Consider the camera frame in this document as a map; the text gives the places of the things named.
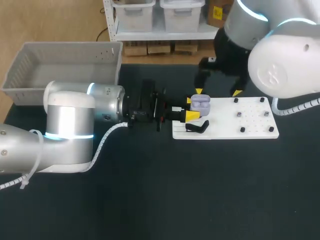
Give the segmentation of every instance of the wooden floor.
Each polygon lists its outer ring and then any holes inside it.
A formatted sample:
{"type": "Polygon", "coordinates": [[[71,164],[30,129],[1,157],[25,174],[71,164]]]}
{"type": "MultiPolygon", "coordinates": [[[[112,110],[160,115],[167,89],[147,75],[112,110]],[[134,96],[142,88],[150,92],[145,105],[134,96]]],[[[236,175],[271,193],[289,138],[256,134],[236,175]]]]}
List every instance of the wooden floor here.
{"type": "MultiPolygon", "coordinates": [[[[95,41],[107,27],[101,8],[102,0],[0,0],[0,85],[24,42],[95,41]]],[[[109,41],[108,31],[99,41],[109,41]]],[[[194,56],[123,57],[122,63],[197,64],[201,57],[213,55],[207,42],[194,56]]],[[[11,99],[0,92],[0,123],[11,105],[11,99]]]]}

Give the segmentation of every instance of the cable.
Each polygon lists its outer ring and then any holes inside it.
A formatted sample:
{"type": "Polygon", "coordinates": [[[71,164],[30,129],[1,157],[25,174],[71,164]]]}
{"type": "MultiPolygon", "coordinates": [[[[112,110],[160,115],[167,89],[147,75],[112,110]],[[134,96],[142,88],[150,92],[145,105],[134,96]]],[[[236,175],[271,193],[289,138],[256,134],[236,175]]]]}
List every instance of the cable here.
{"type": "Polygon", "coordinates": [[[31,169],[31,171],[29,172],[29,174],[22,175],[21,177],[15,179],[15,180],[9,181],[9,182],[4,183],[4,184],[1,184],[1,185],[0,185],[0,190],[6,189],[6,188],[8,188],[8,187],[11,187],[11,186],[16,185],[16,184],[21,183],[21,182],[22,182],[22,185],[21,185],[20,189],[24,189],[25,186],[29,184],[30,178],[31,178],[31,177],[33,176],[33,174],[36,172],[36,170],[37,170],[37,168],[38,168],[38,166],[39,166],[39,164],[40,164],[40,161],[41,161],[41,159],[42,159],[43,146],[44,146],[44,136],[43,136],[42,133],[41,133],[40,131],[38,131],[38,130],[32,129],[32,130],[30,130],[29,132],[31,132],[31,133],[35,132],[35,133],[37,133],[38,136],[39,136],[40,150],[39,150],[39,152],[38,152],[38,155],[37,155],[37,157],[36,157],[36,160],[35,160],[34,165],[33,165],[32,169],[31,169]]]}
{"type": "MultiPolygon", "coordinates": [[[[104,13],[105,13],[105,8],[104,8],[104,7],[100,9],[100,13],[101,13],[101,14],[104,14],[104,13]]],[[[108,27],[106,27],[105,29],[103,29],[103,30],[98,34],[98,36],[96,37],[96,40],[95,40],[96,42],[98,42],[99,37],[100,37],[101,34],[103,34],[106,30],[108,30],[108,27]]]]}
{"type": "Polygon", "coordinates": [[[99,37],[101,36],[101,34],[103,34],[104,33],[104,31],[106,31],[106,30],[108,30],[108,27],[107,28],[105,28],[105,29],[103,29],[100,33],[99,33],[99,35],[96,37],[96,42],[98,42],[98,39],[99,39],[99,37]]]}
{"type": "Polygon", "coordinates": [[[296,113],[301,112],[303,110],[307,110],[307,109],[310,109],[310,108],[313,108],[315,106],[320,105],[320,98],[317,98],[317,99],[314,99],[311,101],[307,101],[299,106],[291,107],[291,108],[288,108],[285,110],[279,110],[278,109],[278,101],[279,101],[279,99],[275,98],[275,97],[272,100],[272,112],[278,116],[287,116],[287,115],[291,115],[291,114],[296,114],[296,113]]]}
{"type": "Polygon", "coordinates": [[[34,130],[34,129],[30,130],[29,132],[38,134],[39,143],[40,143],[40,150],[38,152],[38,155],[36,156],[36,160],[35,160],[35,163],[33,165],[33,168],[31,169],[29,174],[26,175],[26,178],[22,181],[20,189],[24,189],[25,186],[27,186],[29,184],[30,178],[35,174],[36,170],[39,167],[40,161],[42,159],[42,153],[44,151],[44,136],[42,135],[42,133],[40,131],[34,130]]]}
{"type": "Polygon", "coordinates": [[[114,130],[116,130],[116,129],[118,129],[118,128],[122,128],[122,127],[128,127],[128,123],[127,123],[127,122],[118,123],[118,124],[112,126],[112,127],[104,134],[104,136],[102,137],[102,139],[101,139],[101,141],[100,141],[100,143],[99,143],[99,146],[98,146],[98,148],[97,148],[97,150],[96,150],[96,152],[95,152],[95,154],[94,154],[94,156],[93,156],[93,159],[92,159],[92,161],[91,161],[91,164],[88,166],[87,169],[81,171],[81,173],[84,173],[84,172],[89,171],[89,170],[94,166],[94,164],[96,163],[96,161],[97,161],[97,159],[98,159],[98,156],[99,156],[99,154],[100,154],[100,151],[101,151],[101,149],[102,149],[102,146],[104,145],[107,137],[108,137],[114,130]]]}

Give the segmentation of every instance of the black table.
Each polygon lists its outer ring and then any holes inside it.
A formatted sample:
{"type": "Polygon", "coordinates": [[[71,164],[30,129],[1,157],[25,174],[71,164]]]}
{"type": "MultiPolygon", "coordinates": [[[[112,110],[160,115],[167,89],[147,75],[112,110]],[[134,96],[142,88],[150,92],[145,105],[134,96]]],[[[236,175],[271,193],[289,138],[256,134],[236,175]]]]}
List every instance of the black table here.
{"type": "MultiPolygon", "coordinates": [[[[124,64],[119,84],[130,92],[154,79],[178,97],[194,92],[196,70],[124,64]]],[[[227,97],[232,84],[214,74],[206,92],[227,97]]],[[[242,95],[260,96],[252,84],[242,95]]],[[[320,109],[276,122],[280,136],[268,140],[174,140],[170,122],[161,132],[155,124],[118,129],[91,171],[37,173],[25,190],[0,191],[0,239],[319,239],[320,109]]],[[[13,106],[6,123],[44,133],[46,115],[41,107],[13,106]]],[[[95,124],[95,147],[109,127],[95,124]]]]}

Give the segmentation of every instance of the white pegboard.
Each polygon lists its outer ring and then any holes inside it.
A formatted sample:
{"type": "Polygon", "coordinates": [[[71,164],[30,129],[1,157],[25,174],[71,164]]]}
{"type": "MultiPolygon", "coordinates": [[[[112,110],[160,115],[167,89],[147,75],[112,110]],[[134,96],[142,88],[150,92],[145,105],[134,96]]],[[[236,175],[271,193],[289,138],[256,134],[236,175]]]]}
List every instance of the white pegboard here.
{"type": "MultiPolygon", "coordinates": [[[[202,134],[186,130],[186,124],[172,121],[172,136],[174,139],[195,140],[227,140],[227,139],[277,139],[279,131],[272,114],[269,101],[264,97],[240,97],[238,102],[234,98],[211,98],[210,114],[188,123],[197,126],[209,120],[209,126],[202,134]]],[[[173,107],[173,111],[180,111],[180,107],[173,107]]]]}

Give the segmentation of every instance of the black handle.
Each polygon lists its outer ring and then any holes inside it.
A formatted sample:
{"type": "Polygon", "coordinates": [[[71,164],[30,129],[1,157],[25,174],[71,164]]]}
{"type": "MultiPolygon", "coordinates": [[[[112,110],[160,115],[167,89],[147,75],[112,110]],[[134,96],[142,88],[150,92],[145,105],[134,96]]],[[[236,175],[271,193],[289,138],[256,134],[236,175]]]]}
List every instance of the black handle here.
{"type": "Polygon", "coordinates": [[[203,134],[207,128],[209,127],[209,120],[206,120],[202,126],[196,126],[196,125],[193,125],[191,123],[186,123],[185,124],[185,129],[191,131],[191,132],[195,132],[195,133],[198,133],[198,134],[203,134]]]}

